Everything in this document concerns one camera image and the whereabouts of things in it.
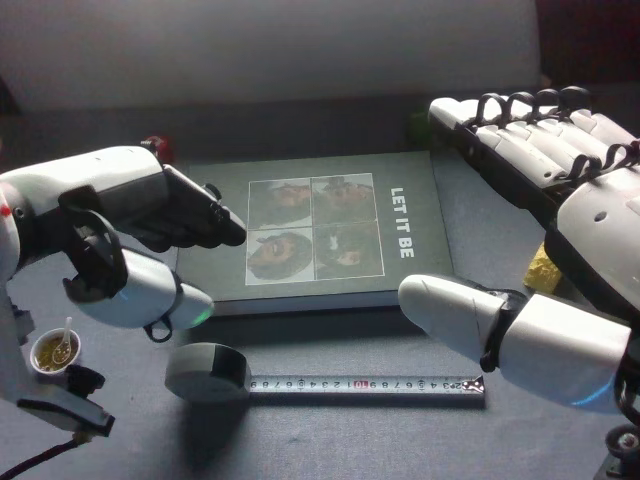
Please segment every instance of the yellow sponge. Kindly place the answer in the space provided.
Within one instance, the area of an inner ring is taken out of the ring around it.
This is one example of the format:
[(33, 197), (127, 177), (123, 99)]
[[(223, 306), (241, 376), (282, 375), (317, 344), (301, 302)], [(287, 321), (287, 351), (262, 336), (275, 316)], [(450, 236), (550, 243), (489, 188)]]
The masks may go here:
[(549, 260), (547, 253), (544, 251), (544, 243), (542, 243), (533, 260), (531, 260), (527, 274), (522, 282), (529, 288), (551, 294), (558, 286), (561, 278), (562, 273)]

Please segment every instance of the photo grid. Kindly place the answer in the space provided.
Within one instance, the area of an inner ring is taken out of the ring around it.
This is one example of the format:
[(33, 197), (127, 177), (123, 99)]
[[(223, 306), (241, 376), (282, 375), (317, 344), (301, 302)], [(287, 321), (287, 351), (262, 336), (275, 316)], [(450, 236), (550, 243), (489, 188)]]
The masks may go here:
[(384, 275), (370, 173), (249, 182), (246, 285)]

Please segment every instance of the book title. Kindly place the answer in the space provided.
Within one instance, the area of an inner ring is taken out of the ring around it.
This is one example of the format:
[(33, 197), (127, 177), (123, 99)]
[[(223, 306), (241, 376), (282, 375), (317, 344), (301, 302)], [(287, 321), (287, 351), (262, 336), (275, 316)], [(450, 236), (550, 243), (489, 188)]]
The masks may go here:
[(407, 218), (407, 201), (404, 195), (402, 195), (403, 192), (403, 188), (392, 188), (391, 201), (394, 205), (393, 211), (399, 215), (399, 217), (396, 218), (396, 230), (400, 232), (400, 237), (398, 238), (400, 258), (409, 258), (414, 256), (413, 241), (411, 237), (407, 235), (411, 233), (411, 227), (409, 226), (409, 219)]

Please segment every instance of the small white cup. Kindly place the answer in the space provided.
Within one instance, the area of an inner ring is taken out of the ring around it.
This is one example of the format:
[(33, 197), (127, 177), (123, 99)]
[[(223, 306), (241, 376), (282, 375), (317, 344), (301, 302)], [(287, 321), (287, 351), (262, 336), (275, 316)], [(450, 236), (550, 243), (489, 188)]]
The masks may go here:
[(64, 373), (64, 371), (67, 369), (67, 367), (69, 365), (72, 365), (74, 363), (78, 363), (78, 360), (80, 358), (80, 348), (82, 347), (82, 344), (80, 343), (80, 336), (74, 332), (73, 330), (71, 330), (71, 336), (76, 340), (76, 342), (78, 342), (78, 351), (76, 352), (76, 354), (73, 356), (73, 358), (71, 359), (71, 361), (69, 363), (67, 363), (63, 368), (59, 369), (59, 370), (53, 370), (50, 372), (47, 372), (45, 370), (42, 370), (40, 367), (38, 367), (38, 362), (36, 360), (36, 355), (37, 352), (39, 351), (40, 347), (42, 346), (42, 344), (44, 342), (46, 342), (47, 340), (49, 340), (51, 337), (55, 337), (55, 336), (59, 336), (60, 334), (64, 333), (64, 328), (54, 328), (53, 330), (49, 330), (47, 333), (43, 333), (40, 338), (38, 338), (38, 340), (36, 340), (36, 342), (33, 344), (33, 347), (31, 347), (31, 354), (29, 355), (29, 360), (31, 361), (31, 366), (33, 367), (33, 369), (42, 374), (42, 375), (48, 375), (50, 377), (55, 377), (55, 376), (60, 376)]

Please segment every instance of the book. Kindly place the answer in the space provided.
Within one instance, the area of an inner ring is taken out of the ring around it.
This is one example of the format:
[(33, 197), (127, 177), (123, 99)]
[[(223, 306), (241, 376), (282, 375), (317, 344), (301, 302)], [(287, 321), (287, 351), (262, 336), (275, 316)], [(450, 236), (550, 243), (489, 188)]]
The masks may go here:
[(452, 274), (428, 152), (186, 170), (247, 224), (243, 246), (178, 253), (216, 316), (393, 306), (406, 276)]

